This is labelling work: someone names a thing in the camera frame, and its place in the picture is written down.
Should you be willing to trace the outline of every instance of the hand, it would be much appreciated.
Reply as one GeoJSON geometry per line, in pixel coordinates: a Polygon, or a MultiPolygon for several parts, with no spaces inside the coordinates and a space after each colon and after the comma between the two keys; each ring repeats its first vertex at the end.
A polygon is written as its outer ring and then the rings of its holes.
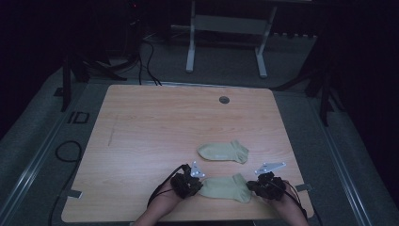
{"type": "Polygon", "coordinates": [[[158,194],[152,200],[147,210],[137,219],[134,224],[135,226],[154,225],[160,218],[169,214],[183,200],[173,190],[170,181],[164,184],[158,194]]]}
{"type": "MultiPolygon", "coordinates": [[[[291,190],[291,186],[287,181],[284,181],[285,191],[293,197],[296,197],[294,192],[291,190]]],[[[271,205],[277,210],[279,216],[284,219],[291,226],[309,226],[308,221],[304,218],[301,209],[296,205],[296,203],[284,193],[280,201],[268,200],[263,198],[263,200],[271,205]]]]}

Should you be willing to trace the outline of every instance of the table top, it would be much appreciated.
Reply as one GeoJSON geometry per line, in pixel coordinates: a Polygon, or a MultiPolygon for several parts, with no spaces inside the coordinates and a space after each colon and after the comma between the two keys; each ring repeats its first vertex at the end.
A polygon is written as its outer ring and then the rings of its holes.
{"type": "MultiPolygon", "coordinates": [[[[181,164],[196,160],[206,177],[241,173],[256,181],[263,162],[285,162],[276,176],[293,186],[303,179],[269,89],[113,85],[74,179],[81,199],[68,198],[66,222],[135,221],[152,192],[181,164]],[[219,102],[221,96],[230,99],[219,102]],[[237,139],[249,149],[245,164],[209,161],[197,148],[237,139]]],[[[298,193],[313,215],[307,191],[298,193]]],[[[254,193],[249,203],[197,194],[163,221],[277,218],[254,193]]]]}

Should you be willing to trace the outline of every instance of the sock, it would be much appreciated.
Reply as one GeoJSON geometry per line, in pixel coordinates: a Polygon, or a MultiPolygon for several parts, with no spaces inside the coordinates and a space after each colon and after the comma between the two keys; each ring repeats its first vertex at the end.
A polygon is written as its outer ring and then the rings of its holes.
{"type": "Polygon", "coordinates": [[[198,148],[198,153],[208,160],[231,160],[242,164],[248,158],[248,149],[236,139],[230,143],[203,144],[198,148]]]}
{"type": "Polygon", "coordinates": [[[249,202],[251,191],[247,188],[247,181],[237,173],[232,177],[207,178],[203,182],[199,194],[209,198],[230,199],[239,202],[249,202]]]}

